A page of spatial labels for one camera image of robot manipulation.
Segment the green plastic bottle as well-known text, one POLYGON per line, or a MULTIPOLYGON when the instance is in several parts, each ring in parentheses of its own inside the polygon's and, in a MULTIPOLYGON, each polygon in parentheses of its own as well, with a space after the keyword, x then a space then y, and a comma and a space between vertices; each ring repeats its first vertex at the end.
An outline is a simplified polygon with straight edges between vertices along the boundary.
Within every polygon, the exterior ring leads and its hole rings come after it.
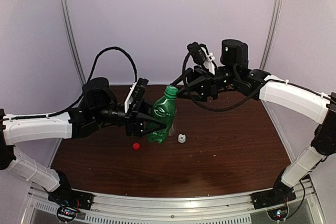
POLYGON ((172 97, 170 95, 166 95, 164 92, 164 96, 155 102, 150 116, 164 122, 167 124, 167 127, 163 130, 149 134, 149 142, 158 142, 161 144, 169 137, 169 130, 174 123, 176 115, 176 98, 177 96, 172 97))

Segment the green bottle cap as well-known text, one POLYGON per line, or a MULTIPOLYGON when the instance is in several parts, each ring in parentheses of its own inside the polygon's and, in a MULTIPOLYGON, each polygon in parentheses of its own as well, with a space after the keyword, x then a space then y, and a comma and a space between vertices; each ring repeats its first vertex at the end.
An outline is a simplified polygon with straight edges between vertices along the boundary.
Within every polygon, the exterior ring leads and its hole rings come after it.
POLYGON ((178 90, 179 89, 177 87, 169 85, 169 86, 166 86, 165 94, 170 95, 172 97, 176 97, 178 90))

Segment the large clear plastic bottle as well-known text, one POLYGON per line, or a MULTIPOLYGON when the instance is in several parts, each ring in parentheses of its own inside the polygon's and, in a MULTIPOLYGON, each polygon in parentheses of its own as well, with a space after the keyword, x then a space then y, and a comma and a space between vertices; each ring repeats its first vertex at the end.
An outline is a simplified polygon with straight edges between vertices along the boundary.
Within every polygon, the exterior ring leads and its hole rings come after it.
POLYGON ((170 130, 169 130, 169 137, 173 136, 176 133, 176 126, 175 124, 172 124, 170 130))

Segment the red bottle cap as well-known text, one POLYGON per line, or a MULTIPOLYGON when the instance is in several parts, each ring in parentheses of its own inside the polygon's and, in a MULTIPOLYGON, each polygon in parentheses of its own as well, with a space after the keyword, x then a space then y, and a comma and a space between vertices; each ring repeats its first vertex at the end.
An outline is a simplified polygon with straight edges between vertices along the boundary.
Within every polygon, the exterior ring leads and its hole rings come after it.
POLYGON ((138 150, 140 150, 140 148, 141 148, 141 146, 140 146, 139 143, 134 143, 132 147, 133 147, 133 149, 134 149, 135 151, 138 151, 138 150))

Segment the white nozzle bottle cap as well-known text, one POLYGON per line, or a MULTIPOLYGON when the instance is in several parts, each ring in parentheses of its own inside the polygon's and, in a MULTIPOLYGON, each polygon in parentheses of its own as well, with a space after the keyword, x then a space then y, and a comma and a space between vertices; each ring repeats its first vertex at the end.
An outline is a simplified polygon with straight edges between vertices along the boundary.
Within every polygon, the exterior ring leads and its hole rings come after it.
POLYGON ((178 135, 178 142, 179 143, 185 143, 186 142, 186 135, 185 134, 179 134, 178 135))

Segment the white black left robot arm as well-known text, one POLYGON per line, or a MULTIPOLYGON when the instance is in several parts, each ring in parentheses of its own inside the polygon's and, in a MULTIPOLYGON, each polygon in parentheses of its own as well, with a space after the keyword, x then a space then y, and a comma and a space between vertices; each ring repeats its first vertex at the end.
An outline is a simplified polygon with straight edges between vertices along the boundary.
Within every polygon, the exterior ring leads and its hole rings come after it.
POLYGON ((85 138, 109 125, 123 126, 128 136, 162 130, 167 124, 150 115, 153 106, 143 98, 147 83, 143 78, 134 83, 123 104, 118 104, 108 79, 98 77, 82 86, 76 108, 38 115, 5 114, 1 109, 1 170, 12 170, 55 194, 64 205, 71 205, 76 197, 66 175, 26 156, 16 144, 48 138, 85 138))

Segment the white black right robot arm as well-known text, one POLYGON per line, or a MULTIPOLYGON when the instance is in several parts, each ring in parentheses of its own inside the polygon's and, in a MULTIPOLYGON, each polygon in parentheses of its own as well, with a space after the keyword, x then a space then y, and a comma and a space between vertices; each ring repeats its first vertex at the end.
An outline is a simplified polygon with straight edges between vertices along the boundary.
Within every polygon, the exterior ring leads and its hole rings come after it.
POLYGON ((248 45, 240 40, 222 41, 221 66, 205 44, 187 45, 188 54, 182 74, 172 82, 182 83, 177 96, 190 99, 196 105, 213 112, 232 110, 248 99, 274 103, 298 112, 318 124, 310 145, 289 165, 269 192, 272 203, 279 204, 289 196, 293 187, 328 156, 335 154, 335 93, 318 93, 282 80, 259 69, 248 68, 248 45), (219 93, 237 91, 245 98, 226 108, 211 108, 204 103, 216 100, 219 93))

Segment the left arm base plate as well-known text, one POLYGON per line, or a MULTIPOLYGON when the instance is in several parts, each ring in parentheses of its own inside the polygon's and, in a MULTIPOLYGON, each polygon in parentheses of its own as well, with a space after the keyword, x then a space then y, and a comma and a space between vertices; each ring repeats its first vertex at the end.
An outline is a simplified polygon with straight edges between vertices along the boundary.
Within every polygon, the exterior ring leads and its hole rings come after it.
POLYGON ((93 194, 73 189, 57 189, 53 192, 46 191, 48 200, 59 206, 77 210, 90 210, 93 203, 93 194))

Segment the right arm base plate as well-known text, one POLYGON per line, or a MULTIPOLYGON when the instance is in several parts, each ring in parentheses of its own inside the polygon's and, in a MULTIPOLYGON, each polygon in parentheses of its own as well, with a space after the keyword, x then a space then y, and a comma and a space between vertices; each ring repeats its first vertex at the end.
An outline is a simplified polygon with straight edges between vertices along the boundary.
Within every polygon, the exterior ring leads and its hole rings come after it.
POLYGON ((254 209, 269 208, 276 205, 285 204, 296 199, 293 191, 283 192, 281 189, 269 189, 251 194, 254 209))

